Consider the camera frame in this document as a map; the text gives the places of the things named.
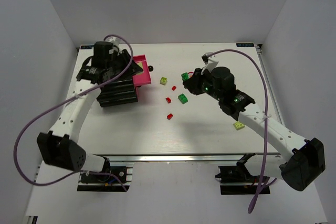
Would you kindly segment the pink top drawer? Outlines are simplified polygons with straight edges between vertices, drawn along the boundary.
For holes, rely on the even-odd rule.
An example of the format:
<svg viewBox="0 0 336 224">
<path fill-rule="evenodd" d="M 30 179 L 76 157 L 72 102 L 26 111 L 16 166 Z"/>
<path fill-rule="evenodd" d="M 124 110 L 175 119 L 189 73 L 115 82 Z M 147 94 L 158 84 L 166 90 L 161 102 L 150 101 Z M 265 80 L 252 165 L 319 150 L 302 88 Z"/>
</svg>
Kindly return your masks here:
<svg viewBox="0 0 336 224">
<path fill-rule="evenodd" d="M 151 76 L 150 76 L 150 72 L 148 70 L 149 65 L 147 63 L 145 55 L 134 56 L 133 60 L 137 64 L 139 62 L 142 62 L 143 66 L 144 66 L 144 69 L 141 73 L 137 73 L 135 76 L 133 76 L 134 85 L 136 87 L 140 87 L 140 86 L 151 84 Z"/>
</svg>

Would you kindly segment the green four-stud long lego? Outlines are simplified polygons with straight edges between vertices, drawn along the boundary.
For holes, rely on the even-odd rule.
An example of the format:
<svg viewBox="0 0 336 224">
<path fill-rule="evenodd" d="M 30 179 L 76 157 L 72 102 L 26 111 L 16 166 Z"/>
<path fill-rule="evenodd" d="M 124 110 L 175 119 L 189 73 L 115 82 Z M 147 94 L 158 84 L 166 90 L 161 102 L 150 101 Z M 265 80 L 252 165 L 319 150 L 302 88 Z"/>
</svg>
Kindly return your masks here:
<svg viewBox="0 0 336 224">
<path fill-rule="evenodd" d="M 183 81 L 183 82 L 186 81 L 186 80 L 188 80 L 188 79 L 189 79 L 189 74 L 188 74 L 188 72 L 182 73 L 182 74 L 181 74 L 181 77 L 182 77 L 182 81 Z"/>
</svg>

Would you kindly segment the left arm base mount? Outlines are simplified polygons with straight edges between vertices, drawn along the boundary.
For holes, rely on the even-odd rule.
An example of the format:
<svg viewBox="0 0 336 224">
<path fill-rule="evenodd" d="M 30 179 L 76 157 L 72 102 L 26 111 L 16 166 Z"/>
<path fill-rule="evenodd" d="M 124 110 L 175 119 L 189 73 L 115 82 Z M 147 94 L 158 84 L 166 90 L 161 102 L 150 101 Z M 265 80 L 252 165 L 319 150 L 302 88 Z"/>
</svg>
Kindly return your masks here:
<svg viewBox="0 0 336 224">
<path fill-rule="evenodd" d="M 130 188 L 133 165 L 129 163 L 110 163 L 102 172 L 81 172 L 77 185 L 80 192 L 125 193 Z"/>
</svg>

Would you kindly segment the lime square lego brick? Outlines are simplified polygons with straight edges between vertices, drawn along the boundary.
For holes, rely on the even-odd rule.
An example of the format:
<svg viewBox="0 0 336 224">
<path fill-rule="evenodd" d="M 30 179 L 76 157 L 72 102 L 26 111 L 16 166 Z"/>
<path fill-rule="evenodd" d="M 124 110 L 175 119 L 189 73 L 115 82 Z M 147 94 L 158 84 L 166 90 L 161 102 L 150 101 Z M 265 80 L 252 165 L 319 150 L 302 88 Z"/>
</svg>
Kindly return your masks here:
<svg viewBox="0 0 336 224">
<path fill-rule="evenodd" d="M 160 84 L 161 84 L 161 85 L 166 85 L 166 84 L 167 84 L 167 78 L 162 77 L 162 78 L 160 79 Z"/>
</svg>

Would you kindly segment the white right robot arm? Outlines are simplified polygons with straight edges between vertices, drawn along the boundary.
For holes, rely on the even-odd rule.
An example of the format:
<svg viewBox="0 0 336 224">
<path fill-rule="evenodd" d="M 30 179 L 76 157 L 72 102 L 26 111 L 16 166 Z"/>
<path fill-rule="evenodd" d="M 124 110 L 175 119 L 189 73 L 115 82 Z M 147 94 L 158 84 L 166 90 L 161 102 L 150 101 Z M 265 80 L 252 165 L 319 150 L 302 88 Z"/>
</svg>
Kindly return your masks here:
<svg viewBox="0 0 336 224">
<path fill-rule="evenodd" d="M 253 98 L 236 89 L 228 68 L 216 67 L 212 71 L 197 68 L 183 85 L 194 95 L 210 95 L 224 113 L 267 137 L 267 142 L 285 160 L 280 165 L 281 177 L 291 188 L 303 191 L 325 170 L 322 142 L 317 138 L 307 140 L 279 122 L 267 119 Z"/>
</svg>

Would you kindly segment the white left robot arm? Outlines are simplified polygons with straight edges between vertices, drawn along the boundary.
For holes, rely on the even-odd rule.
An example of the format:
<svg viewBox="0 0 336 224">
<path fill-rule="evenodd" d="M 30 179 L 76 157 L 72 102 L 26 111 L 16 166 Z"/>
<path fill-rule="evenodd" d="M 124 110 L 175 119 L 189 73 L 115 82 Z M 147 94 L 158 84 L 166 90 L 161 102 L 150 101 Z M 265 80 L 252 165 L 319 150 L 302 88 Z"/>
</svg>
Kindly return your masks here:
<svg viewBox="0 0 336 224">
<path fill-rule="evenodd" d="M 106 157 L 86 152 L 78 145 L 82 125 L 99 96 L 101 88 L 121 77 L 131 77 L 140 69 L 132 50 L 120 50 L 118 39 L 98 41 L 76 75 L 71 101 L 47 133 L 40 133 L 37 144 L 45 164 L 70 170 L 107 173 Z"/>
</svg>

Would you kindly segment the blue table label right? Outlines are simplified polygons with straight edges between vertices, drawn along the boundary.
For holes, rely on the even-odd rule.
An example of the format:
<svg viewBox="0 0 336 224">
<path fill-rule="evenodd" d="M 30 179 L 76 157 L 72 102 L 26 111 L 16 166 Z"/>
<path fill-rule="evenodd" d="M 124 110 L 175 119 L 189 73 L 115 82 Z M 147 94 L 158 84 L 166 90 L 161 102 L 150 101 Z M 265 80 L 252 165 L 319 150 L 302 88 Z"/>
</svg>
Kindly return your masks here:
<svg viewBox="0 0 336 224">
<path fill-rule="evenodd" d="M 254 43 L 252 42 L 237 42 L 236 47 L 254 47 Z"/>
</svg>

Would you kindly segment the black drawer cabinet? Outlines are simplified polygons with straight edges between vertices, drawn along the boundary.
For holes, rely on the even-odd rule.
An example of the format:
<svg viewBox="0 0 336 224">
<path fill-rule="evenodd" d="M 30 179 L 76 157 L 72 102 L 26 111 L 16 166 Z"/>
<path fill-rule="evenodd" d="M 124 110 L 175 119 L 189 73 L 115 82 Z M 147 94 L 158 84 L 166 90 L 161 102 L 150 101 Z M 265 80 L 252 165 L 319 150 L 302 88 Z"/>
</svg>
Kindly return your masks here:
<svg viewBox="0 0 336 224">
<path fill-rule="evenodd" d="M 116 80 L 101 88 L 101 93 L 97 97 L 102 108 L 138 102 L 136 86 L 133 77 L 129 79 Z"/>
</svg>

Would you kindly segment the green curved four-stud lego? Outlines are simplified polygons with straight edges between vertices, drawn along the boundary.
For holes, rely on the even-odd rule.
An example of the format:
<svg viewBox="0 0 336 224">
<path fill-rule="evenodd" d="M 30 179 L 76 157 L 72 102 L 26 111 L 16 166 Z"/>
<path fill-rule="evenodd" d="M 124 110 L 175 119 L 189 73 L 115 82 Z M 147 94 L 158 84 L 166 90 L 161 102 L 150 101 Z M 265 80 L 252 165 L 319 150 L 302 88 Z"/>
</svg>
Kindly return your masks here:
<svg viewBox="0 0 336 224">
<path fill-rule="evenodd" d="M 186 104 L 188 102 L 187 97 L 182 93 L 180 95 L 178 95 L 178 100 L 182 103 L 182 104 Z"/>
</svg>

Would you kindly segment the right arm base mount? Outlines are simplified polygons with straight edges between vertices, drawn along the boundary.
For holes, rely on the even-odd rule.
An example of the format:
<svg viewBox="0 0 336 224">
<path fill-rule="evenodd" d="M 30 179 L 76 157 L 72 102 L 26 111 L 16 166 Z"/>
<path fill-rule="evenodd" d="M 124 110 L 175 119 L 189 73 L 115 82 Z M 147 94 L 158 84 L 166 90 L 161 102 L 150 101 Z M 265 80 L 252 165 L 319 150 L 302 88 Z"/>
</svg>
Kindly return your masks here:
<svg viewBox="0 0 336 224">
<path fill-rule="evenodd" d="M 251 175 L 245 167 L 247 161 L 256 154 L 248 153 L 235 165 L 219 166 L 215 179 L 220 183 L 221 195 L 254 195 L 257 191 L 259 174 Z"/>
</svg>

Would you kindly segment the blue table label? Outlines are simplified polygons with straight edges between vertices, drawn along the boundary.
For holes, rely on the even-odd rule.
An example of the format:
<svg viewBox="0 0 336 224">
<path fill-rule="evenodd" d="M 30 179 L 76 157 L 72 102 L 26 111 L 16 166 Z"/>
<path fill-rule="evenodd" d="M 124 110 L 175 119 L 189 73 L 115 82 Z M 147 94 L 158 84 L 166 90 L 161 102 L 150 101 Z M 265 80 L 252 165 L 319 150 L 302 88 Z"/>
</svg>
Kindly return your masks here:
<svg viewBox="0 0 336 224">
<path fill-rule="evenodd" d="M 94 45 L 81 45 L 80 50 L 91 50 L 94 48 Z"/>
<path fill-rule="evenodd" d="M 252 42 L 237 42 L 236 47 L 254 47 L 254 43 Z"/>
</svg>

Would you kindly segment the blue table label left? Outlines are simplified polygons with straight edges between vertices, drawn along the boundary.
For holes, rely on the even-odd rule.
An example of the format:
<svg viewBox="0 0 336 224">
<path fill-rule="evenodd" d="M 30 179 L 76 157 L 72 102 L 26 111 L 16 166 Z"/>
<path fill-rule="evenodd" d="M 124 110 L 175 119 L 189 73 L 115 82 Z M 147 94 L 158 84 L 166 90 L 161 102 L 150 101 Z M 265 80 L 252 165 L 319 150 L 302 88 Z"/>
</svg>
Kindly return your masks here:
<svg viewBox="0 0 336 224">
<path fill-rule="evenodd" d="M 94 48 L 94 45 L 81 45 L 80 50 L 91 50 Z"/>
</svg>

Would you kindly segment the red lego wedge piece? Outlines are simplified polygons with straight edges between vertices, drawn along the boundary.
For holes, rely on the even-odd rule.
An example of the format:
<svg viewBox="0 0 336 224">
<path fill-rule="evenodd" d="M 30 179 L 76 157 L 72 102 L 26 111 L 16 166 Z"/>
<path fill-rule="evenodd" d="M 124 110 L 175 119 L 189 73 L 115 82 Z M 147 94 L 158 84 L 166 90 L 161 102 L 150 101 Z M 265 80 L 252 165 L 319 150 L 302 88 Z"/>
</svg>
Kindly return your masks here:
<svg viewBox="0 0 336 224">
<path fill-rule="evenodd" d="M 172 100 L 169 97 L 167 97 L 165 99 L 166 99 L 167 103 L 171 103 L 172 102 Z"/>
</svg>

